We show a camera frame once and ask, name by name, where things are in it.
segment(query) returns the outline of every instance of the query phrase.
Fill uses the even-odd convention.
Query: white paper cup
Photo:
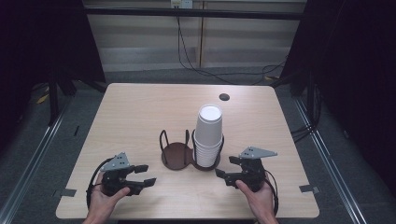
[[[216,162],[216,158],[219,155],[220,145],[212,148],[202,148],[199,147],[195,142],[195,148],[193,153],[193,158],[198,165],[202,167],[210,167]]]
[[[195,139],[204,147],[214,147],[222,139],[222,111],[218,105],[203,105],[199,111]]]

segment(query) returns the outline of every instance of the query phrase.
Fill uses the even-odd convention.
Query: metal rail
[[[204,18],[235,18],[299,21],[303,13],[291,12],[261,12],[213,9],[185,8],[153,8],[153,7],[37,7],[45,12],[53,13],[85,13],[91,15],[121,15],[121,16],[165,16],[165,17],[204,17]]]
[[[49,126],[44,134],[43,138],[41,139],[40,144],[38,145],[37,149],[35,150],[35,154],[33,155],[32,159],[30,159],[29,164],[27,165],[26,169],[24,170],[22,176],[20,177],[17,185],[15,186],[14,190],[9,194],[4,206],[0,211],[0,223],[1,224],[8,224],[11,223],[12,219],[14,218],[15,214],[21,202],[29,189],[30,184],[32,183],[33,178],[35,177],[35,173],[43,161],[48,148],[50,147],[50,143],[57,133],[59,127],[61,126],[62,120],[64,118],[64,113],[69,107],[72,101],[72,97],[68,97],[68,100],[65,103],[64,109],[61,111],[59,117],[53,122],[52,126]]]
[[[297,98],[295,101],[297,108],[304,120],[305,126],[310,127],[311,122],[306,115],[306,108],[301,98]],[[345,182],[344,178],[341,176],[341,173],[338,170],[337,165],[335,164],[334,160],[332,159],[332,154],[327,149],[326,145],[323,142],[318,130],[314,130],[311,132],[311,138],[315,143],[315,146],[318,149],[318,153],[323,160],[323,163],[326,166],[327,171],[329,172],[330,177],[332,178],[332,182],[334,183],[335,187],[337,188],[338,193],[341,196],[341,199],[348,211],[350,217],[352,218],[353,223],[356,224],[366,224],[367,221],[365,220],[361,208],[359,207],[358,202],[356,201],[355,197],[353,196],[352,192],[350,191],[347,183]]]

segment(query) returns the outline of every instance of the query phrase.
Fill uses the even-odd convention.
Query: finger
[[[262,181],[262,190],[271,190],[270,183],[268,179]]]
[[[248,185],[246,185],[242,180],[236,180],[235,184],[242,191],[242,193],[245,194],[245,196],[250,197],[250,195],[253,193]]]
[[[267,172],[265,172],[265,180],[270,180],[270,179],[268,179],[268,173]],[[264,188],[267,188],[268,187],[268,184],[266,184],[265,182],[265,180],[263,180],[261,183],[260,183],[260,190],[262,190],[262,189],[264,189]]]
[[[120,189],[116,194],[114,194],[111,199],[114,203],[117,203],[121,198],[125,197],[129,191],[131,191],[128,187]]]
[[[102,179],[103,179],[103,172],[99,172],[98,177],[96,178],[96,184],[100,184],[102,183]]]

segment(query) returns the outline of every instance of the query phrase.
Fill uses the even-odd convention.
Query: wrist
[[[87,215],[85,220],[82,222],[82,224],[101,224],[103,222],[100,222],[95,218],[95,216],[90,216],[90,214]]]
[[[278,224],[274,213],[260,214],[257,219],[260,224]]]

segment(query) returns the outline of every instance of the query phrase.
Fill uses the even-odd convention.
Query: wire
[[[259,84],[260,82],[262,82],[262,81],[264,80],[264,75],[265,75],[265,74],[268,74],[268,73],[271,73],[271,72],[275,71],[278,67],[284,67],[283,64],[286,62],[286,61],[285,61],[285,62],[282,62],[282,63],[280,63],[280,64],[270,64],[270,65],[266,65],[266,66],[264,66],[264,68],[262,69],[262,71],[261,71],[260,73],[220,73],[220,74],[213,74],[213,73],[207,72],[207,71],[205,71],[205,70],[196,69],[196,68],[194,68],[194,67],[192,66],[191,61],[190,61],[190,57],[189,57],[189,55],[188,55],[188,53],[187,53],[187,50],[186,50],[186,44],[185,44],[185,41],[184,41],[183,34],[182,34],[182,32],[181,32],[180,18],[179,18],[179,17],[177,17],[177,28],[178,28],[178,29],[177,29],[177,36],[178,36],[178,39],[177,39],[178,61],[180,62],[180,64],[181,64],[185,69],[190,70],[190,71],[194,71],[194,72],[196,72],[196,73],[198,73],[198,74],[200,74],[200,75],[202,75],[202,76],[204,76],[204,77],[215,77],[215,78],[217,78],[217,79],[219,79],[219,80],[221,80],[221,81],[223,81],[223,82],[226,82],[226,83],[228,83],[228,84],[231,84],[231,85],[239,85],[239,84],[237,84],[237,83],[233,83],[233,82],[228,81],[228,80],[226,80],[226,79],[224,79],[224,78],[221,78],[221,77],[219,77],[219,76],[232,76],[232,75],[261,76],[261,78],[260,78],[259,80],[257,80],[257,81],[255,81],[254,83],[250,84],[250,85],[253,86],[253,85],[257,85],[257,84]],[[187,67],[187,66],[181,61],[181,55],[180,55],[180,39],[181,39],[181,42],[182,42],[182,44],[183,44],[184,54],[185,54],[185,56],[186,56],[187,62],[188,62],[188,64],[189,64],[190,67]],[[274,68],[270,69],[269,71],[265,71],[268,67],[274,67]]]
[[[294,140],[294,143],[300,142],[302,139],[307,137],[309,134],[311,134],[317,127],[318,123],[320,120],[320,115],[321,115],[321,105],[323,102],[323,97],[320,94],[319,90],[317,87],[315,87],[315,92],[314,92],[314,97],[316,101],[316,111],[314,115],[314,120],[312,123],[308,126],[301,127],[293,132],[291,134],[293,135],[293,139],[297,138]]]
[[[106,159],[105,161],[102,161],[102,163],[100,163],[100,165],[96,168],[96,170],[95,170],[95,172],[93,172],[93,175],[92,175],[92,177],[91,177],[91,181],[90,181],[90,185],[88,186],[88,188],[87,188],[87,206],[88,206],[88,208],[90,208],[90,204],[91,204],[91,194],[92,194],[92,189],[95,187],[95,186],[97,186],[97,185],[99,185],[99,184],[93,184],[93,180],[95,179],[95,177],[96,177],[96,175],[97,175],[97,173],[98,173],[98,171],[99,171],[99,169],[103,166],[103,165],[105,165],[106,163],[108,163],[109,161],[111,161],[113,158],[108,158],[108,159]]]
[[[277,209],[279,208],[279,199],[277,197],[277,183],[276,183],[274,176],[271,174],[271,172],[269,172],[267,170],[265,170],[265,172],[268,173],[274,180],[275,188],[267,178],[264,178],[264,182],[268,184],[268,186],[271,188],[271,191],[273,192],[273,195],[274,195],[274,214],[276,215]]]

